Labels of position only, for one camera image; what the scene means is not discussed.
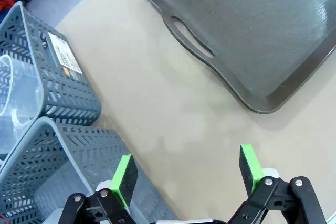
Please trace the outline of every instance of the gray plastic basket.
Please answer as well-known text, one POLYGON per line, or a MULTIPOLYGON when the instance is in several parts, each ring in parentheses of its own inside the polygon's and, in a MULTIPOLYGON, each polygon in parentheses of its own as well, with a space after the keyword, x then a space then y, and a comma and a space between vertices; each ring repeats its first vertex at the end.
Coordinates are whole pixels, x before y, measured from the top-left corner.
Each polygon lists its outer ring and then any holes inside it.
POLYGON ((86 76, 61 65, 49 33, 65 36, 25 10, 17 2, 0 25, 0 52, 31 63, 43 87, 40 116, 59 123, 90 125, 101 105, 86 76))
MULTIPOLYGON (((42 223, 73 193, 91 195, 112 179, 122 155, 129 153, 112 130, 57 124, 39 118, 20 141, 0 173, 0 220, 42 223)), ((130 204, 137 224, 177 219, 137 164, 139 178, 130 204)))

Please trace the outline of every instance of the barcode label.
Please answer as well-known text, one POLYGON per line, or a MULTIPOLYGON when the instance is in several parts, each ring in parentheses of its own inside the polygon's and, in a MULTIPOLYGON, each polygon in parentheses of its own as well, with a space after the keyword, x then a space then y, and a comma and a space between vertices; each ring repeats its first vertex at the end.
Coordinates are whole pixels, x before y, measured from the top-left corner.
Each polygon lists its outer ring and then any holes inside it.
POLYGON ((69 69, 72 69, 73 71, 82 73, 68 43, 52 33, 49 33, 49 37, 51 43, 53 44, 59 63, 69 69))

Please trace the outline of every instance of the screw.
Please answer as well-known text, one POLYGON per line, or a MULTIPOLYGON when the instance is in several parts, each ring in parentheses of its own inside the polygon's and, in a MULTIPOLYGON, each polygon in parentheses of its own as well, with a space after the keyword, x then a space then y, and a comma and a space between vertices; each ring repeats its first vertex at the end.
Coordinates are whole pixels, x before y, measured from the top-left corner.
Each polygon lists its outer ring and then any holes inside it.
POLYGON ((106 197, 107 196, 107 191, 106 190, 101 191, 100 196, 103 197, 103 198, 106 197))
POLYGON ((273 180, 270 179, 270 178, 268 178, 268 179, 265 180, 265 184, 268 185, 268 186, 270 186, 270 185, 273 184, 273 180))
POLYGON ((298 179, 298 180, 295 181, 295 184, 296 184, 297 186, 302 186, 302 185, 303 185, 303 182, 302 182, 302 180, 298 179))
POLYGON ((76 197, 75 197, 75 202, 78 202, 78 201, 80 201, 80 200, 81 200, 81 198, 82 198, 82 197, 81 197, 80 195, 76 196, 76 197))

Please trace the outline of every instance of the beige table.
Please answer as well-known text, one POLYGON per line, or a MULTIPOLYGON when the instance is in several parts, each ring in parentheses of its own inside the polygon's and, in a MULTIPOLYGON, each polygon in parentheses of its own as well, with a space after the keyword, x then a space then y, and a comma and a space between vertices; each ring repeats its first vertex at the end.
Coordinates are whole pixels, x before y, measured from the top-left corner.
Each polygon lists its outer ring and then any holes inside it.
MULTIPOLYGON (((228 220, 246 192, 239 145, 335 210, 336 55, 279 111, 248 111, 169 33, 147 0, 83 0, 58 26, 116 129, 181 219, 228 220)), ((266 223, 285 223, 270 216, 266 223)))

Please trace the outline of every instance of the green pad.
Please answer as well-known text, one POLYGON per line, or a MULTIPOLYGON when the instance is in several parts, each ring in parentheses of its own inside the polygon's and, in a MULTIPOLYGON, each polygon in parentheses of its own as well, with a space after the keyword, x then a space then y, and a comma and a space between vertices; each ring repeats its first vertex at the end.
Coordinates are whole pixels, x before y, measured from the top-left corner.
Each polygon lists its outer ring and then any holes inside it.
POLYGON ((239 168, 242 173, 247 195, 250 196, 256 189, 259 181, 264 177, 258 158, 252 145, 240 146, 239 168))
POLYGON ((138 170, 133 156, 131 154, 123 155, 112 179, 110 189, 125 208, 130 205, 137 179, 138 170))

